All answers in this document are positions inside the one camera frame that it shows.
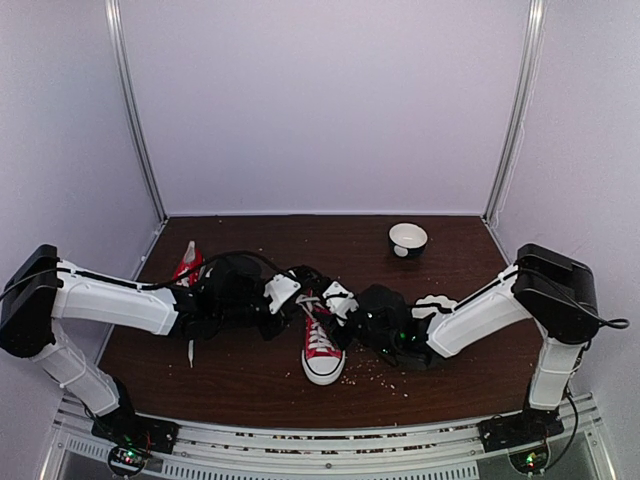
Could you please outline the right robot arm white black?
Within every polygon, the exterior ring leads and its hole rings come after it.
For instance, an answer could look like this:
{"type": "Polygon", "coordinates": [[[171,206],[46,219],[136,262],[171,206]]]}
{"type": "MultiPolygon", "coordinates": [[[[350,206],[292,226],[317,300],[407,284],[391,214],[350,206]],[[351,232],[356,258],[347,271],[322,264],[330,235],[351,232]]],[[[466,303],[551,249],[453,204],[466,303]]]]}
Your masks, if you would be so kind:
{"type": "Polygon", "coordinates": [[[512,324],[536,321],[544,343],[522,412],[483,426],[487,437],[502,427],[526,442],[557,422],[568,382],[599,331],[630,325],[625,318],[599,315],[589,267],[533,243],[522,246],[515,262],[488,285],[459,302],[428,295],[408,303],[379,284],[354,294],[338,282],[321,299],[332,315],[325,327],[340,348],[358,341],[390,364],[415,370],[449,359],[512,324]]]}

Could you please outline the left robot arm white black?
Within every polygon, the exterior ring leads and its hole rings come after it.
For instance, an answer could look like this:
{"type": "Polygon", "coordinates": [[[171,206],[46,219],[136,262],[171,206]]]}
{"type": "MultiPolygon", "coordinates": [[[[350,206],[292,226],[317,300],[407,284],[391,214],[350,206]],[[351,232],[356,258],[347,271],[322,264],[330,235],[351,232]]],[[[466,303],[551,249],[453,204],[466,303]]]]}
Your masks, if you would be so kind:
{"type": "Polygon", "coordinates": [[[257,327],[271,339],[287,323],[282,307],[302,289],[293,271],[266,280],[267,260],[248,251],[204,261],[208,273],[185,287],[145,284],[84,270],[42,245],[1,293],[1,348],[28,358],[80,399],[95,423],[123,444],[144,433],[124,384],[86,359],[63,319],[89,320],[185,340],[209,340],[228,328],[257,327]]]}

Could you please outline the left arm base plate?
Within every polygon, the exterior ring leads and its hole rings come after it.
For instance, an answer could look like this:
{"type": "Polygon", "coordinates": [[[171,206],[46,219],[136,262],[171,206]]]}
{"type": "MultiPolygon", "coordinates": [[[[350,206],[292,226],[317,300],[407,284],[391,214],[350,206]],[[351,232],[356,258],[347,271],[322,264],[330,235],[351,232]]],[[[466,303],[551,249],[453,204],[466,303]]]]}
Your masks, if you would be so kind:
{"type": "Polygon", "coordinates": [[[96,420],[91,428],[91,434],[95,437],[143,453],[171,454],[178,433],[179,425],[177,423],[144,416],[137,416],[133,425],[120,430],[109,427],[99,420],[96,420]]]}

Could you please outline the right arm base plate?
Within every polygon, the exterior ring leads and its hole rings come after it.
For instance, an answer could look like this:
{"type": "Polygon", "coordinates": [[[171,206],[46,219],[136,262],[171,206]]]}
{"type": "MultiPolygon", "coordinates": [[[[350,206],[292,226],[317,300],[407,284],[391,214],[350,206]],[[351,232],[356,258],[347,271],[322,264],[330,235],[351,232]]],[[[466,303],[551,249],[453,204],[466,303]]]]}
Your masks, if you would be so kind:
{"type": "Polygon", "coordinates": [[[557,416],[544,419],[539,416],[527,417],[523,412],[483,420],[477,427],[485,452],[541,442],[565,430],[557,416]]]}

